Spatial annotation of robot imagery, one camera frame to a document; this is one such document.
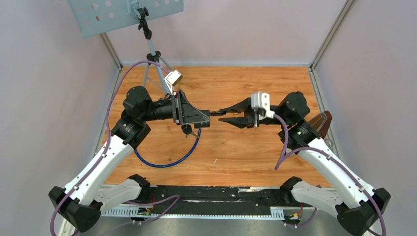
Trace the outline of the black keys bunch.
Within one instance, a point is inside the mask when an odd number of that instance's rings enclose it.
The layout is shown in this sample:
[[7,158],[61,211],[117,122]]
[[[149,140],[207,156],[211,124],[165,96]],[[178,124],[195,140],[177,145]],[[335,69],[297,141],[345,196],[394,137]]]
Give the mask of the black keys bunch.
[[189,125],[189,124],[183,124],[182,126],[181,126],[181,129],[182,129],[182,131],[183,131],[183,133],[185,134],[185,137],[187,138],[188,136],[194,136],[194,137],[196,137],[197,139],[200,137],[198,134],[196,134],[194,131],[193,131],[193,128],[191,127],[191,125]]

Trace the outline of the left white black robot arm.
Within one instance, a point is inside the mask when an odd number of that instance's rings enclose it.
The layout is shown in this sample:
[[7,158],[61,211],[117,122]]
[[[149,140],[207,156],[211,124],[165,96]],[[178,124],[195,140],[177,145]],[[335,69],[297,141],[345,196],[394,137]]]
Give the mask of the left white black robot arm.
[[48,196],[60,214],[79,233],[91,229],[106,211],[135,199],[145,203],[150,199],[150,183],[139,175],[100,191],[100,187],[119,163],[131,154],[151,131],[147,122],[173,119],[182,127],[210,126],[210,111],[199,110],[187,100],[182,90],[167,98],[153,101],[143,86],[132,87],[123,101],[121,118],[109,137],[88,165],[65,187],[53,187]]

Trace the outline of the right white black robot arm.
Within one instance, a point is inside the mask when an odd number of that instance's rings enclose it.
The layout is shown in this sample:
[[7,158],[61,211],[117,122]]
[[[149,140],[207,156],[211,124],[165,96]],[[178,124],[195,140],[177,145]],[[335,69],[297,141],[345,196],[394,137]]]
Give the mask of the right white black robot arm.
[[281,188],[281,199],[287,205],[296,202],[311,205],[337,219],[351,235],[371,232],[375,222],[381,225],[382,235],[387,229],[383,213],[390,201],[384,188],[371,184],[350,170],[325,143],[331,115],[325,111],[306,121],[310,113],[304,95],[289,93],[278,105],[271,105],[270,95],[255,92],[243,101],[221,109],[221,121],[238,128],[253,128],[261,124],[279,124],[283,149],[277,167],[296,154],[310,163],[332,185],[333,192],[291,177]]

